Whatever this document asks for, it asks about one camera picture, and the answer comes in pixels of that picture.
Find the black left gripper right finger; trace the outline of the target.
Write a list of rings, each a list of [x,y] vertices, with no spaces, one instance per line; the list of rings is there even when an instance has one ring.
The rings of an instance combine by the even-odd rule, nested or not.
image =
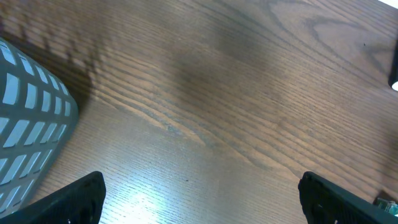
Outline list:
[[[298,183],[303,214],[308,223],[397,223],[397,215],[371,204],[314,172]]]

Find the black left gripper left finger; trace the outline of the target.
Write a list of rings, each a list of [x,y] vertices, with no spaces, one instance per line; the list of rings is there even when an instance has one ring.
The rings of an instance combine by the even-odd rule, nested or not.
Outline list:
[[[100,222],[105,196],[103,175],[94,171],[1,218],[1,224],[97,224]]]

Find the dark green square packet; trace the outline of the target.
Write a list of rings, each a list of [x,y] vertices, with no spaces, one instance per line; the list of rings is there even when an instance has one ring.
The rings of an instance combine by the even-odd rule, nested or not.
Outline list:
[[[395,217],[397,216],[397,199],[383,190],[378,193],[373,201],[373,205]]]

